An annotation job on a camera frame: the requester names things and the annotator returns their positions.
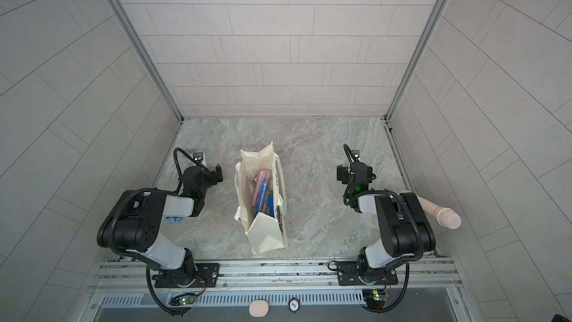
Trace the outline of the pink compass set case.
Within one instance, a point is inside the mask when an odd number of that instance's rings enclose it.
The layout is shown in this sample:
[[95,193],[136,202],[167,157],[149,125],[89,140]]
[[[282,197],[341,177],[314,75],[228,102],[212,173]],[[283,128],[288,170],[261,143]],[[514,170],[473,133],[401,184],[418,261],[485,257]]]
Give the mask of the pink compass set case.
[[271,170],[263,168],[255,175],[255,186],[250,200],[250,206],[255,209],[258,206],[259,196],[263,190],[263,184],[271,178]]

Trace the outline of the cream canvas floral tote bag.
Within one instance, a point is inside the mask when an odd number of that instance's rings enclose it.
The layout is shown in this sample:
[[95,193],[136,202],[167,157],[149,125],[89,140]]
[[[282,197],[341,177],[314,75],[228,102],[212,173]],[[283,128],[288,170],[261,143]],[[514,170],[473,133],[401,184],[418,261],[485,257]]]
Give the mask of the cream canvas floral tote bag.
[[[255,186],[255,175],[259,170],[271,170],[270,194],[273,195],[274,213],[272,218],[266,213],[256,215],[250,206]],[[287,199],[284,172],[279,155],[269,144],[258,152],[242,151],[241,160],[235,167],[235,188],[238,195],[238,209],[235,220],[244,228],[250,241],[253,254],[267,253],[287,246],[284,217],[287,213]]]

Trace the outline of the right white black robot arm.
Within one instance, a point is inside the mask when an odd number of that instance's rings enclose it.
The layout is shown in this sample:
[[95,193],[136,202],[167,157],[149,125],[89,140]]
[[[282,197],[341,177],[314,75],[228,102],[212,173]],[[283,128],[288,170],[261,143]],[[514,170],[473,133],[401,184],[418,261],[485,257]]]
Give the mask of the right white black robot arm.
[[380,238],[364,247],[351,267],[365,284],[396,284],[393,271],[423,258],[436,247],[436,237],[417,196],[389,189],[371,189],[373,168],[359,160],[359,152],[343,146],[349,161],[337,167],[337,180],[345,187],[343,203],[357,213],[374,215]]

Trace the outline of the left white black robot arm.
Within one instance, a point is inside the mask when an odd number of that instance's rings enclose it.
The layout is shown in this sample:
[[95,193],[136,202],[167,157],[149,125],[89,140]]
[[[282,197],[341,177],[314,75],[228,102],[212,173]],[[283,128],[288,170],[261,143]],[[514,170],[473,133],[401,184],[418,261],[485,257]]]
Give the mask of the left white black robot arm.
[[157,188],[126,190],[99,228],[100,247],[114,254],[144,262],[157,288],[214,287],[220,265],[195,262],[187,247],[174,244],[160,232],[169,219],[199,216],[208,189],[223,181],[222,168],[204,164],[201,152],[174,149],[178,184],[174,191]]

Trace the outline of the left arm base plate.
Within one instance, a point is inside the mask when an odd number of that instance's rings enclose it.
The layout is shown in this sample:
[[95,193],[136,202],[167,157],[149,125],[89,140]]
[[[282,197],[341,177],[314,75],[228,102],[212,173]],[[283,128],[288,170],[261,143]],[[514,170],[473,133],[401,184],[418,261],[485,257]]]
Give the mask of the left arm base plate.
[[189,271],[185,266],[177,270],[160,270],[151,280],[159,289],[214,288],[219,270],[218,263],[195,263]]

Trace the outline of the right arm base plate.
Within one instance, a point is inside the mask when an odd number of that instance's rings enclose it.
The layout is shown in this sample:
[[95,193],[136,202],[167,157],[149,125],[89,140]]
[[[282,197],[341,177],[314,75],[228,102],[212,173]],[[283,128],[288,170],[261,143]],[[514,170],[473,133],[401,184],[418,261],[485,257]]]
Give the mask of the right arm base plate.
[[396,272],[387,268],[371,268],[366,262],[332,261],[340,286],[394,286],[399,283]]

